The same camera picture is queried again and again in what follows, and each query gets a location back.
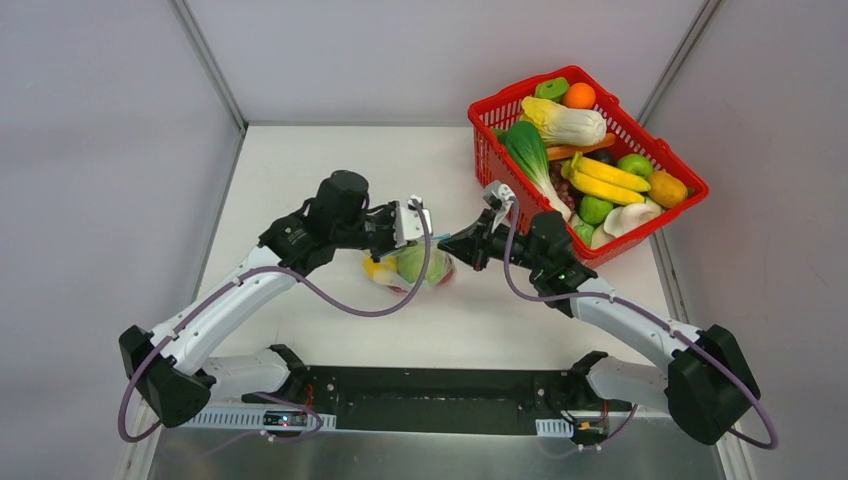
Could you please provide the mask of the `yellow toy bell pepper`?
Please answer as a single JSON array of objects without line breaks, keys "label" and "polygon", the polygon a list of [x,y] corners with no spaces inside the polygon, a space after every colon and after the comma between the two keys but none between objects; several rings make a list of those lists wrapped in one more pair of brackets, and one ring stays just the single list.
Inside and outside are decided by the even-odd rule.
[{"label": "yellow toy bell pepper", "polygon": [[394,256],[386,256],[379,262],[366,256],[363,269],[370,280],[380,285],[390,285],[397,279],[397,263]]}]

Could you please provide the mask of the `pale green toy cabbage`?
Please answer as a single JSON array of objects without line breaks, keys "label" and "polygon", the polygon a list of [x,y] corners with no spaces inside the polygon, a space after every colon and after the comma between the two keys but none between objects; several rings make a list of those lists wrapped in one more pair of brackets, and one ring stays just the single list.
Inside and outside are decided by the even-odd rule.
[{"label": "pale green toy cabbage", "polygon": [[[397,272],[405,282],[414,285],[424,265],[426,248],[424,244],[406,247],[396,255]],[[438,243],[433,242],[430,248],[429,261],[424,276],[424,282],[429,287],[435,287],[445,273],[454,268],[449,255],[438,249]]]}]

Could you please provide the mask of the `clear zip top bag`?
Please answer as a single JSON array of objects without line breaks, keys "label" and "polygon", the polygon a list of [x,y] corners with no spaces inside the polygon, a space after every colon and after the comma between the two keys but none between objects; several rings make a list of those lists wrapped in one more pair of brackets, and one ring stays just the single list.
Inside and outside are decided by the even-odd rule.
[{"label": "clear zip top bag", "polygon": [[[455,276],[452,257],[438,249],[438,244],[448,237],[436,235],[431,239],[429,262],[421,290],[446,285]],[[383,256],[375,262],[369,255],[363,257],[363,270],[375,284],[399,293],[408,293],[418,281],[425,260],[425,245],[419,242]]]}]

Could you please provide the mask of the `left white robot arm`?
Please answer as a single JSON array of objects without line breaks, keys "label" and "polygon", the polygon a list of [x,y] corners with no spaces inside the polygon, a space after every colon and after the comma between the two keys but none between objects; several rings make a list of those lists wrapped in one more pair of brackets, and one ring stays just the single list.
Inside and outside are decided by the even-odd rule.
[{"label": "left white robot arm", "polygon": [[210,401],[269,393],[297,402],[305,378],[279,347],[240,357],[215,349],[271,299],[305,284],[338,250],[361,250],[379,259],[430,231],[420,198],[373,207],[369,183],[337,170],[294,212],[274,220],[257,244],[210,292],[150,331],[126,329],[118,339],[129,385],[166,428],[195,417]]}]

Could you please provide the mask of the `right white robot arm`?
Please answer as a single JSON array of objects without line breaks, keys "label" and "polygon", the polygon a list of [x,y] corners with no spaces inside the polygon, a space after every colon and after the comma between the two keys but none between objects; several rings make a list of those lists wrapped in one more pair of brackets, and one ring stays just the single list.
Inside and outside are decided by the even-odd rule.
[{"label": "right white robot arm", "polygon": [[769,435],[757,447],[776,447],[774,424],[729,330],[719,325],[699,329],[662,318],[619,295],[576,259],[572,237],[557,212],[535,215],[525,234],[499,219],[498,213],[486,209],[475,223],[438,247],[476,271],[492,259],[500,260],[516,295],[598,327],[648,361],[632,364],[602,355],[569,380],[573,405],[590,410],[605,399],[616,399],[646,406],[669,415],[684,433],[706,445],[727,433],[743,439],[734,426],[754,410]]}]

